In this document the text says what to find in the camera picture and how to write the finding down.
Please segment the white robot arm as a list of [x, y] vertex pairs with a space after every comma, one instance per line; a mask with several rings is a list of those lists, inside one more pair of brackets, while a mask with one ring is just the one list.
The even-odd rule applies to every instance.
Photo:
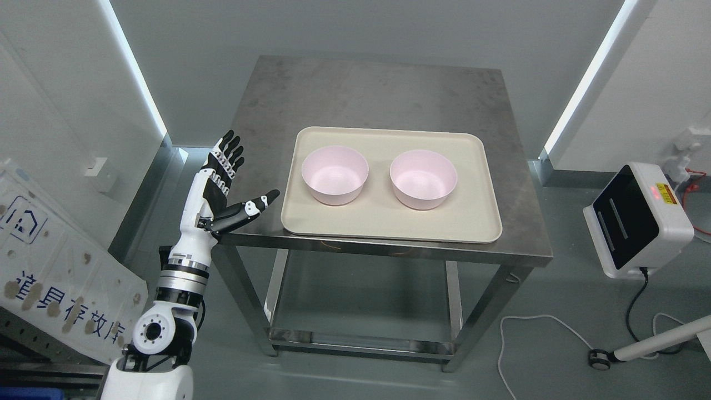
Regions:
[[188, 363], [216, 242], [203, 230], [182, 233], [171, 252], [162, 255], [157, 297], [136, 322], [122, 356], [112, 362], [101, 399], [193, 398]]

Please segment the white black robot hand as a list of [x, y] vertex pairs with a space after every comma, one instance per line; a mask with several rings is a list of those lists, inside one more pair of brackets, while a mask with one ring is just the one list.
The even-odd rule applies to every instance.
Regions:
[[228, 205], [239, 167], [246, 161], [241, 138], [233, 130], [218, 140], [193, 178], [179, 225], [183, 239], [218, 240], [255, 221], [279, 196], [277, 189]]

